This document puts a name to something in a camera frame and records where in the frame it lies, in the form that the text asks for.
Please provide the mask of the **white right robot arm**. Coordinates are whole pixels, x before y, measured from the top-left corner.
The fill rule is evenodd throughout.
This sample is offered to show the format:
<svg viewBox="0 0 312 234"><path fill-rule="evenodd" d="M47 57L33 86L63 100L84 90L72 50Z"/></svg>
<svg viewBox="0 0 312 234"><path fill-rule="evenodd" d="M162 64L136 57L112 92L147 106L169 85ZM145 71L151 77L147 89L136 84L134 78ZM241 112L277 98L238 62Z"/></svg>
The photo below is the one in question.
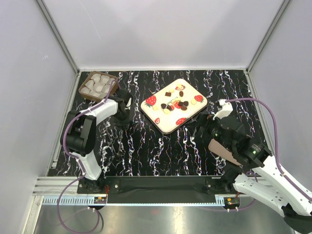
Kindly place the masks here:
<svg viewBox="0 0 312 234"><path fill-rule="evenodd" d="M251 138L233 116L200 114L196 129L211 139L209 150L226 159L230 169L221 187L249 195L279 213L301 234L312 232L312 193L276 162L268 147Z"/></svg>

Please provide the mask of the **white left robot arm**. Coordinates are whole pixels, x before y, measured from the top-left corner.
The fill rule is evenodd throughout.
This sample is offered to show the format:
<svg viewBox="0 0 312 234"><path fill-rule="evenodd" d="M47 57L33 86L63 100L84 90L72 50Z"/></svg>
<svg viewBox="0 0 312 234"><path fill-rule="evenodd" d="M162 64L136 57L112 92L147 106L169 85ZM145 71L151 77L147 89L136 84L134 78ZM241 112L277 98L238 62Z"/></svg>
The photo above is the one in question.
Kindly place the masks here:
<svg viewBox="0 0 312 234"><path fill-rule="evenodd" d="M109 117L118 127L128 125L132 102L130 92L120 89L115 96L109 96L80 112L70 111L66 116L60 144L64 152L76 160L94 193L100 193L105 188L105 181L100 178L102 169L94 153L97 126Z"/></svg>

